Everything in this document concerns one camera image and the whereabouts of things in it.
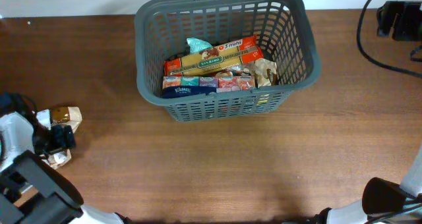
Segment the San Remo spaghetti pack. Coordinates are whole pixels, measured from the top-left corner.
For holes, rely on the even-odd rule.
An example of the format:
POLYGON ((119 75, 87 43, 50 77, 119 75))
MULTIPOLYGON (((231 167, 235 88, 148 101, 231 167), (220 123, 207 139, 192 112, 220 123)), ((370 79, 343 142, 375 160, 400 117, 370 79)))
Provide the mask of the San Remo spaghetti pack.
POLYGON ((204 76, 263 58, 256 36, 228 42, 164 62, 165 76, 204 76))

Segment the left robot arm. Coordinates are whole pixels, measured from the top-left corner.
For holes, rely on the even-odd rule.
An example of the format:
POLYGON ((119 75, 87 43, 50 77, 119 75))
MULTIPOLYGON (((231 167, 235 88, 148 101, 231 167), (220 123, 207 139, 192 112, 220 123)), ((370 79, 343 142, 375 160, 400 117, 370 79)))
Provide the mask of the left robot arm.
POLYGON ((128 217, 84 204, 80 192, 49 163, 76 146, 70 125, 17 93, 1 94, 1 222, 130 223, 128 217))

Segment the green Nescafe coffee bag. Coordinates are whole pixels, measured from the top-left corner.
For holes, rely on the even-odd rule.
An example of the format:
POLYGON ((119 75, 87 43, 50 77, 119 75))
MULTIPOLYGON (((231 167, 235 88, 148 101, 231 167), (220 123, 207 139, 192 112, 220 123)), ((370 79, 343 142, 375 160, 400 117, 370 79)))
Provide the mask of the green Nescafe coffee bag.
POLYGON ((215 77, 225 77, 225 76, 250 76, 251 73, 248 69, 244 70, 221 70, 213 74, 215 77))

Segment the blue Kleenex tissue box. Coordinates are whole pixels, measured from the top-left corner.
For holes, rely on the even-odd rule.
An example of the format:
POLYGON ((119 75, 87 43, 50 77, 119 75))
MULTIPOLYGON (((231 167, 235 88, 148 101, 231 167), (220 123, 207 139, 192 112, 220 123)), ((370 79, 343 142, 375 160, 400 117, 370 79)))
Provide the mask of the blue Kleenex tissue box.
POLYGON ((162 97, 165 99, 250 90, 256 86, 252 76, 165 76, 162 97))

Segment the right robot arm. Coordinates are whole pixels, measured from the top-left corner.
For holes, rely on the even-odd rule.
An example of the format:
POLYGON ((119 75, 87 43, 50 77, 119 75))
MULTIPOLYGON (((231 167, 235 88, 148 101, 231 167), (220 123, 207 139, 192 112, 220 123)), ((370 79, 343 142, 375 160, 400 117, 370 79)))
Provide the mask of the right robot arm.
MULTIPOLYGON (((396 41, 421 40, 421 2, 387 1, 377 9, 377 35, 396 41)), ((342 208, 326 208, 305 224, 420 223, 421 151, 400 184, 374 177, 362 199, 342 208)))

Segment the light teal tissue pack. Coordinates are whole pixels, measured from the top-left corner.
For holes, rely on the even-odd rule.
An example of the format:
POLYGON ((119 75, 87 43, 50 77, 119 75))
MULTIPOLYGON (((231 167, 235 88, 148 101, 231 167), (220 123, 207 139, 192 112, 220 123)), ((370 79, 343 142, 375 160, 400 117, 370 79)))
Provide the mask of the light teal tissue pack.
POLYGON ((213 48, 213 46, 210 43, 204 40, 200 40, 198 38, 187 38, 186 41, 189 46, 190 54, 196 54, 196 53, 202 54, 207 49, 213 48))

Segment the beige cookie bag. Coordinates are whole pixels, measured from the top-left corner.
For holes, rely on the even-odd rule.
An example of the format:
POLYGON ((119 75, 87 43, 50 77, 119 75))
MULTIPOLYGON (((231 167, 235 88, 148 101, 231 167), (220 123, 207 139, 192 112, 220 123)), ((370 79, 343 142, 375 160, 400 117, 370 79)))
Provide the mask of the beige cookie bag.
POLYGON ((277 83, 277 65, 267 59, 257 59, 247 63, 245 69, 255 78, 257 87, 274 86, 277 83))
MULTIPOLYGON (((54 107, 49 109, 51 114, 51 126, 70 125, 73 134, 82 122, 82 114, 78 107, 54 107)), ((53 169, 58 169, 64 166, 71 160, 71 149, 53 154, 44 160, 53 169)))

